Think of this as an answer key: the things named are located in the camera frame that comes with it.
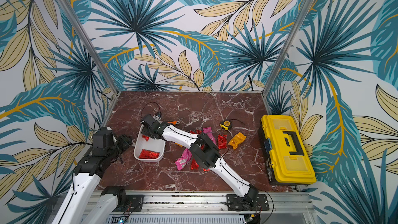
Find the white plastic storage box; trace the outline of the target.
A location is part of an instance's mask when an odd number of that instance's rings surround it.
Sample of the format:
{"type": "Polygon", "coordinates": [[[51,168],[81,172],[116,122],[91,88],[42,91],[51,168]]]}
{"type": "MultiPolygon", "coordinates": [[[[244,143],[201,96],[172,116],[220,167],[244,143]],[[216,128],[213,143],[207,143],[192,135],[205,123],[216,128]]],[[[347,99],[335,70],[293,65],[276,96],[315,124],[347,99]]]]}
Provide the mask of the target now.
{"type": "Polygon", "coordinates": [[[142,138],[143,127],[144,126],[142,125],[141,128],[140,128],[140,131],[138,133],[138,136],[137,136],[136,144],[135,144],[135,147],[134,147],[134,157],[137,160],[140,160],[140,161],[143,161],[143,162],[159,162],[164,156],[165,141],[162,140],[162,139],[154,140],[154,139],[150,138],[149,141],[146,142],[142,138]],[[141,153],[141,151],[143,149],[159,152],[160,153],[159,158],[154,159],[154,160],[139,159],[138,157],[139,157],[139,155],[140,155],[140,153],[141,153]]]}

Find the magenta tea bag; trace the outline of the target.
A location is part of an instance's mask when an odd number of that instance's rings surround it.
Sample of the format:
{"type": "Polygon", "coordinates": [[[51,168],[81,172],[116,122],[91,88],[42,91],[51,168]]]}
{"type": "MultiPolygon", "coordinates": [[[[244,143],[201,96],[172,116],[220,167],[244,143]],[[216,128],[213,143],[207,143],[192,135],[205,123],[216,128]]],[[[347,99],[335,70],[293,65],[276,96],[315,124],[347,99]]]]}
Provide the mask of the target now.
{"type": "Polygon", "coordinates": [[[190,162],[191,158],[192,158],[191,151],[189,149],[185,149],[180,158],[178,158],[175,161],[177,170],[178,171],[182,170],[190,162]]]}
{"type": "Polygon", "coordinates": [[[217,141],[216,141],[215,137],[213,136],[213,132],[212,132],[212,128],[211,127],[203,128],[203,132],[207,134],[207,136],[212,140],[212,142],[215,145],[217,145],[217,141]]]}

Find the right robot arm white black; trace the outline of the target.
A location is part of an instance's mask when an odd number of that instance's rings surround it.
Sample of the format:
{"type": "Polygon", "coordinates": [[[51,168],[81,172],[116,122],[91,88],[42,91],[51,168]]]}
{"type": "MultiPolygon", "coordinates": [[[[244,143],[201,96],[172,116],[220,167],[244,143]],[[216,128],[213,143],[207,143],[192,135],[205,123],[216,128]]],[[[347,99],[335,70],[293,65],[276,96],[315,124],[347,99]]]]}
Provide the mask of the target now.
{"type": "Polygon", "coordinates": [[[209,169],[221,177],[246,204],[254,206],[259,191],[248,181],[240,177],[225,161],[218,146],[206,133],[192,134],[173,126],[168,122],[155,120],[147,114],[141,119],[144,135],[153,139],[174,142],[190,150],[198,165],[209,169]]]}

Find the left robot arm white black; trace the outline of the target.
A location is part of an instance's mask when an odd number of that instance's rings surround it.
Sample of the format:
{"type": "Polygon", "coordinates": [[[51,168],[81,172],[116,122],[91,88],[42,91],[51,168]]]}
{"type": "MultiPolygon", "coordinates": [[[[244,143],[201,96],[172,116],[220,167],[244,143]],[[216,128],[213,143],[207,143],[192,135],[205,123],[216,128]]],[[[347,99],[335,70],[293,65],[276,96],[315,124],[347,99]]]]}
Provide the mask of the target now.
{"type": "Polygon", "coordinates": [[[101,127],[92,136],[92,145],[78,162],[69,191],[59,208],[53,224],[103,224],[117,208],[129,206],[125,189],[107,187],[94,209],[84,218],[87,204],[109,166],[133,144],[126,135],[114,136],[111,128],[101,127]]]}

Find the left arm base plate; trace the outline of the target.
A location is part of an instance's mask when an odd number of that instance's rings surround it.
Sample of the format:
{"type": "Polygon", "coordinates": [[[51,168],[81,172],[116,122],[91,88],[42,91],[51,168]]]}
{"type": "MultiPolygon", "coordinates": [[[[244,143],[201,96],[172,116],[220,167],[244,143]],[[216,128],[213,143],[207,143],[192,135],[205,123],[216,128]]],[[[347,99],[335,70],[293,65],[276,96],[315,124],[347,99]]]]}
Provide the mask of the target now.
{"type": "Polygon", "coordinates": [[[112,210],[115,212],[141,212],[144,202],[144,195],[116,196],[117,206],[112,210]]]}

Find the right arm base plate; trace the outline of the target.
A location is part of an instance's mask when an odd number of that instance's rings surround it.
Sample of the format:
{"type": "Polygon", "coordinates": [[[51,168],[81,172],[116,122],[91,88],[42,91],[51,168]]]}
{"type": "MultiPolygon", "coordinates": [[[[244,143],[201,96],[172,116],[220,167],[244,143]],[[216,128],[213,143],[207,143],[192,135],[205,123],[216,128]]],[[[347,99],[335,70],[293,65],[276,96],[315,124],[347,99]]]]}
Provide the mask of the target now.
{"type": "Polygon", "coordinates": [[[234,194],[226,195],[225,205],[228,211],[243,212],[243,211],[269,211],[270,200],[267,199],[266,194],[259,194],[257,200],[253,203],[249,203],[245,198],[238,197],[234,194]]]}

